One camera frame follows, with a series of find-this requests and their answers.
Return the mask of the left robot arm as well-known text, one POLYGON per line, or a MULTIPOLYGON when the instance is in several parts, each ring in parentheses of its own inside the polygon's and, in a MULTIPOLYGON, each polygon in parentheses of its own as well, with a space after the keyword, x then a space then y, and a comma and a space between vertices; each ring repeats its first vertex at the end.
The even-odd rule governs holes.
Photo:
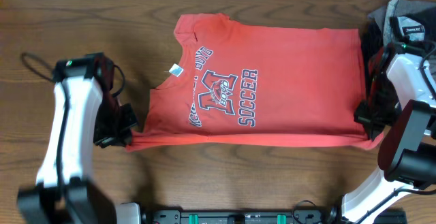
POLYGON ((20 189, 26 223, 141 223, 137 203, 115 205, 92 179, 93 147, 129 146, 138 119, 121 90, 112 91, 120 67, 104 53, 60 60, 51 69, 55 109, 45 158, 35 186, 20 189))

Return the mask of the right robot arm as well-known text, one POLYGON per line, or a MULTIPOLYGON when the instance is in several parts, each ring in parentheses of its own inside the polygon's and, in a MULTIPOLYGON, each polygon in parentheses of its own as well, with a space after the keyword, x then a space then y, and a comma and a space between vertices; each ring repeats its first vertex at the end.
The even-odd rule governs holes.
POLYGON ((403 223, 386 210, 407 195, 435 194, 435 42, 391 42, 366 64, 367 97, 354 112, 368 137, 381 137, 377 167, 332 209, 332 223, 403 223))

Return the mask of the black t-shirt orange contour print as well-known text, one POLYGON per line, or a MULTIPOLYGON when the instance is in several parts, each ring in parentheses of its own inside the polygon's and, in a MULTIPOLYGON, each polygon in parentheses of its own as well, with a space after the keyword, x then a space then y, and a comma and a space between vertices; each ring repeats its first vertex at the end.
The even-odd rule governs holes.
POLYGON ((370 20, 361 37, 361 49, 365 63, 382 46, 391 42, 435 41, 435 7, 420 12, 398 9, 386 18, 382 7, 368 15, 370 20))

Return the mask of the orange soccer t-shirt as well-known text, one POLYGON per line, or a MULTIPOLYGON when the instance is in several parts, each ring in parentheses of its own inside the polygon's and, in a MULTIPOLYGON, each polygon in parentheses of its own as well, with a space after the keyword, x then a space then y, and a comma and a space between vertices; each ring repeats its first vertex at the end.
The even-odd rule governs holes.
POLYGON ((244 25, 184 14, 178 67, 150 92, 144 131, 128 150, 198 143, 376 147, 354 120, 366 97, 357 29, 244 25))

